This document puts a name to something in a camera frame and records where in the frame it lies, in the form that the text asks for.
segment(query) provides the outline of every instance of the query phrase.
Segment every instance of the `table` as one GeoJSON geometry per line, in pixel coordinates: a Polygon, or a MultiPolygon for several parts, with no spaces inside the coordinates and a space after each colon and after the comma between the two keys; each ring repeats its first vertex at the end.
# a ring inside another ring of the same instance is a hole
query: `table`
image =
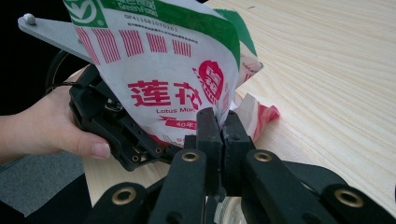
{"type": "MultiPolygon", "coordinates": [[[[275,105],[280,118],[256,148],[328,168],[396,217],[396,4],[391,1],[216,0],[247,24],[264,68],[237,92],[275,105]]],[[[169,168],[132,173],[84,159],[95,204],[109,187],[145,187],[169,168]]]]}

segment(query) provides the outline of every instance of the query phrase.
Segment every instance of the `crumpled wrapper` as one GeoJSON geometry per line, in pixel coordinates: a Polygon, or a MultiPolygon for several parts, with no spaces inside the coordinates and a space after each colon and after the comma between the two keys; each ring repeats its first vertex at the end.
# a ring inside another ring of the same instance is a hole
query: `crumpled wrapper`
{"type": "Polygon", "coordinates": [[[64,0],[79,39],[129,115],[160,143],[183,147],[196,113],[230,108],[255,141],[279,117],[235,90],[262,69],[239,14],[194,0],[64,0]]]}

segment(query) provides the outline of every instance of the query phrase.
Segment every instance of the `wood grain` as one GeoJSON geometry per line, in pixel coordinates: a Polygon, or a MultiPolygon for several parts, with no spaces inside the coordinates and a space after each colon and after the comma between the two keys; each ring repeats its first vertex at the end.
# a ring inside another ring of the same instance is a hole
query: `wood grain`
{"type": "MultiPolygon", "coordinates": [[[[214,0],[243,17],[264,68],[237,91],[275,105],[256,142],[280,159],[326,167],[396,217],[396,2],[214,0]]],[[[85,160],[92,203],[122,181],[145,185],[168,165],[123,171],[85,160]]]]}

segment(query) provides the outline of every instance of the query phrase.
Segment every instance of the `gray carpet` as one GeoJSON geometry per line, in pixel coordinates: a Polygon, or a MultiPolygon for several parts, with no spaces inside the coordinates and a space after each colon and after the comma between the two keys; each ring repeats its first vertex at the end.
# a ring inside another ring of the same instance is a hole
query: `gray carpet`
{"type": "Polygon", "coordinates": [[[0,200],[28,216],[83,172],[71,153],[25,157],[0,171],[0,200]]]}

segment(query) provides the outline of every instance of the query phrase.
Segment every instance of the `dark background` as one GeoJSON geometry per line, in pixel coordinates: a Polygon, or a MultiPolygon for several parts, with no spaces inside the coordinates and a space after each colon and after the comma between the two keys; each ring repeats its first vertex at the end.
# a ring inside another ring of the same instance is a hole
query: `dark background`
{"type": "MultiPolygon", "coordinates": [[[[47,70],[59,49],[21,31],[18,18],[31,13],[36,18],[70,21],[62,0],[7,2],[1,13],[0,115],[21,112],[45,93],[47,70]]],[[[57,78],[64,80],[87,62],[69,55],[57,78]]]]}

